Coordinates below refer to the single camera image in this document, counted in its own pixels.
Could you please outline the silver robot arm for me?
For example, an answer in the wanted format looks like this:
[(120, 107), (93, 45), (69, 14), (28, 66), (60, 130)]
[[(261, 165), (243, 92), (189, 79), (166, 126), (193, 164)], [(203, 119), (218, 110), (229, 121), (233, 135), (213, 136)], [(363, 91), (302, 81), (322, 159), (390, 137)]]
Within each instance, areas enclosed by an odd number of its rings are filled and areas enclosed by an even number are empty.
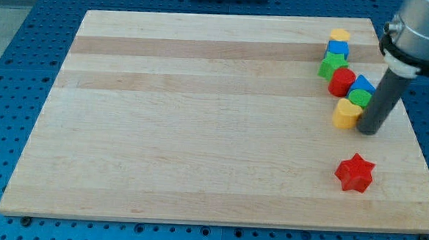
[(405, 0), (384, 25), (379, 49), (399, 77), (429, 77), (429, 0)]

